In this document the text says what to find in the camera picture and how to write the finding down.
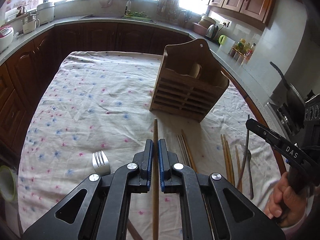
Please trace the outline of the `person's right hand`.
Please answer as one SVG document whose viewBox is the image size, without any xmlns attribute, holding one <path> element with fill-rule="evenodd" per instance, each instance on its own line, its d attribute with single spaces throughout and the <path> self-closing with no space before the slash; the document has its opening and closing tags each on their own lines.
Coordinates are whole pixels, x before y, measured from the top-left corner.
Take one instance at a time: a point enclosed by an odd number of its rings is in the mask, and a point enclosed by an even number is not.
<svg viewBox="0 0 320 240">
<path fill-rule="evenodd" d="M 280 218 L 278 224 L 281 228 L 297 224 L 304 217 L 307 206 L 306 194 L 296 194 L 287 176 L 288 172 L 283 173 L 264 208 L 268 218 Z"/>
</svg>

